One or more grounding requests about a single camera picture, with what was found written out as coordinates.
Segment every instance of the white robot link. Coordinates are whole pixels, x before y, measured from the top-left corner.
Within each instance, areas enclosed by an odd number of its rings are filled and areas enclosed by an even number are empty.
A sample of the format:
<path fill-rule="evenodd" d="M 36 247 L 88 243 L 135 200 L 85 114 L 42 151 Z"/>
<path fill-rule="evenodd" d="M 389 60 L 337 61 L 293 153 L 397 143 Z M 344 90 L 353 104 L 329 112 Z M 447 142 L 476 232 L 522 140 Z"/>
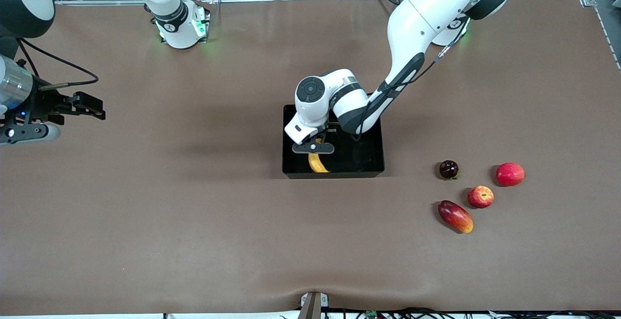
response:
<path fill-rule="evenodd" d="M 331 109 L 343 131 L 361 135 L 369 130 L 386 107 L 421 70 L 425 62 L 425 51 L 435 37 L 444 32 L 454 39 L 454 43 L 459 34 L 464 32 L 464 29 L 451 29 L 455 20 L 459 20 L 463 14 L 474 20 L 483 19 L 501 9 L 505 2 L 506 0 L 403 0 L 388 20 L 392 68 L 371 96 L 366 94 L 348 69 L 322 76 L 308 76 L 297 85 L 297 113 L 284 129 L 295 142 L 293 151 L 333 152 L 331 144 L 317 144 L 313 140 L 327 128 L 328 112 Z"/>
<path fill-rule="evenodd" d="M 191 0 L 144 0 L 153 14 L 162 39 L 176 49 L 187 49 L 205 41 L 209 11 Z"/>

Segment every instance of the apple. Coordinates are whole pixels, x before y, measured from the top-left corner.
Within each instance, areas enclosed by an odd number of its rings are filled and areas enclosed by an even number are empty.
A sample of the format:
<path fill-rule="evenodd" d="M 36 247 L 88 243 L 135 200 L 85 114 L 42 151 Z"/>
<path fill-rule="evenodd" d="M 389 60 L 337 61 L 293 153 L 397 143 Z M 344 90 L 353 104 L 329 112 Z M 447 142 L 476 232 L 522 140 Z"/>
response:
<path fill-rule="evenodd" d="M 468 191 L 468 203 L 472 207 L 486 208 L 494 202 L 494 193 L 487 186 L 478 185 Z"/>
<path fill-rule="evenodd" d="M 455 227 L 462 233 L 470 233 L 474 228 L 474 222 L 470 214 L 461 206 L 448 200 L 442 200 L 438 205 L 438 212 L 444 222 Z"/>
<path fill-rule="evenodd" d="M 501 185 L 514 186 L 524 180 L 524 169 L 515 162 L 505 162 L 496 170 L 496 179 Z"/>

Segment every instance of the table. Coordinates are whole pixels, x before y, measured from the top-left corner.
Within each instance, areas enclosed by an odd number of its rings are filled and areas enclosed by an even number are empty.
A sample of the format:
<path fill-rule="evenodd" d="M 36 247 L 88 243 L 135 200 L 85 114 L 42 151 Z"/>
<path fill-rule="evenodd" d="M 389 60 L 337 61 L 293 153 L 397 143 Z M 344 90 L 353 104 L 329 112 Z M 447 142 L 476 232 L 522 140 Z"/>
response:
<path fill-rule="evenodd" d="M 60 6 L 33 40 L 99 75 L 73 91 L 107 119 L 2 147 L 1 314 L 277 311 L 311 290 L 348 308 L 619 309 L 621 75 L 593 9 L 509 0 L 384 113 L 384 173 L 300 181 L 280 171 L 282 106 L 338 67 L 375 89 L 392 7 L 210 8 L 189 50 L 139 6 Z M 49 82 L 86 80 L 33 59 Z M 434 174 L 447 159 L 459 180 Z M 520 186 L 491 181 L 507 161 Z M 460 235 L 436 205 L 475 185 L 495 202 Z"/>

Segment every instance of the black plastic tray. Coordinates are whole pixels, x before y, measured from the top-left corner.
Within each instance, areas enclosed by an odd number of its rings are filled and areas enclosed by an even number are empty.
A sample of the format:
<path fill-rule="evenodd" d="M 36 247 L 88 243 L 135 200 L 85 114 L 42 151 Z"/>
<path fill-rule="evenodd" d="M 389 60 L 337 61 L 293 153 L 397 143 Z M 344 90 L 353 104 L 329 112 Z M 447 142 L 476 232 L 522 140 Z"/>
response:
<path fill-rule="evenodd" d="M 349 133 L 341 130 L 339 122 L 332 111 L 329 116 L 329 129 L 326 142 L 334 145 L 334 153 L 321 154 L 320 158 L 330 173 L 315 173 L 308 162 L 308 154 L 293 153 L 293 141 L 284 131 L 284 126 L 295 115 L 295 105 L 283 108 L 282 116 L 282 173 L 292 179 L 316 178 L 371 178 L 384 171 L 384 147 L 380 120 L 370 130 L 362 134 L 359 142 L 353 140 Z"/>

